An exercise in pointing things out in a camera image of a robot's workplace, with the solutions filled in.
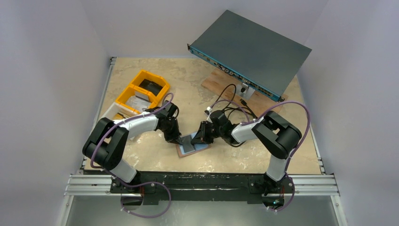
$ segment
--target beige table surface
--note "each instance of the beige table surface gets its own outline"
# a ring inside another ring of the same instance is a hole
[[[180,132],[186,135],[197,131],[200,122],[206,120],[204,110],[217,98],[217,95],[201,87],[202,81],[215,69],[201,59],[118,57],[101,115],[141,69],[162,76],[169,82],[169,91],[175,95],[173,103],[180,109],[177,118]],[[288,95],[288,100],[303,101],[296,77],[285,94]],[[304,132],[306,116],[300,106],[284,105],[280,115]],[[244,116],[235,111],[231,120],[238,123],[244,120]],[[133,141],[128,140],[123,158],[137,170],[264,173],[269,164],[270,153],[259,140],[247,141],[241,147],[233,148],[218,138],[209,149],[179,158],[176,146],[167,143],[162,132],[150,131],[135,137]],[[89,164],[86,164],[86,169],[90,169]],[[320,174],[310,133],[293,157],[288,173]]]

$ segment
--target floor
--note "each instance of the floor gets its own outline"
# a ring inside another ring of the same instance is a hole
[[[200,122],[206,120],[204,110],[217,98],[216,94],[201,87],[202,81],[215,69],[201,59],[118,58],[101,114],[141,69],[162,76],[170,83],[169,91],[175,95],[173,103],[180,108],[178,122],[181,133],[186,135],[197,131]],[[288,95],[288,100],[303,102],[296,77],[284,94]],[[303,133],[307,119],[300,106],[284,105],[279,114]],[[231,120],[238,123],[244,120],[244,116],[236,111]],[[165,142],[160,131],[151,131],[128,141],[124,159],[138,170],[264,173],[269,164],[270,153],[259,140],[251,140],[241,147],[233,148],[219,138],[209,149],[180,158],[174,144]],[[86,164],[86,169],[90,169],[89,164]],[[293,157],[288,173],[320,174],[310,133]]]

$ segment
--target wall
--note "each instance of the wall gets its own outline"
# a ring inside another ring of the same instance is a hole
[[[226,9],[299,43],[327,0],[81,0],[111,56],[191,57],[195,41]]]
[[[330,0],[299,74],[352,226],[398,225],[399,2]]]
[[[108,61],[78,0],[1,2],[0,225],[55,225]]]

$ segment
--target blue front panel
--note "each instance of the blue front panel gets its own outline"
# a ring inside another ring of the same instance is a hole
[[[226,74],[230,75],[231,77],[247,84],[248,86],[254,88],[256,91],[264,94],[265,96],[269,97],[270,99],[272,99],[273,101],[278,101],[280,99],[280,96],[274,94],[273,92],[271,92],[270,90],[266,89],[265,87],[261,87],[258,84],[254,83],[253,81],[249,80],[248,78],[246,78],[245,76],[243,76],[242,74],[237,73],[236,71],[232,70],[231,68],[227,68],[224,65],[222,65],[220,62],[218,62],[217,60],[205,55],[204,53],[202,53],[201,51],[190,47],[190,52],[196,56],[198,56],[199,58],[205,60],[206,62],[210,63],[211,65],[219,68],[220,70],[224,71]]]

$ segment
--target gray wall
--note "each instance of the gray wall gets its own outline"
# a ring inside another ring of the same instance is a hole
[[[55,224],[107,62],[78,0],[1,2],[0,225]]]
[[[111,56],[191,57],[198,38],[226,9],[299,43],[327,0],[81,0]]]
[[[299,81],[352,226],[398,225],[399,2],[330,0]]]

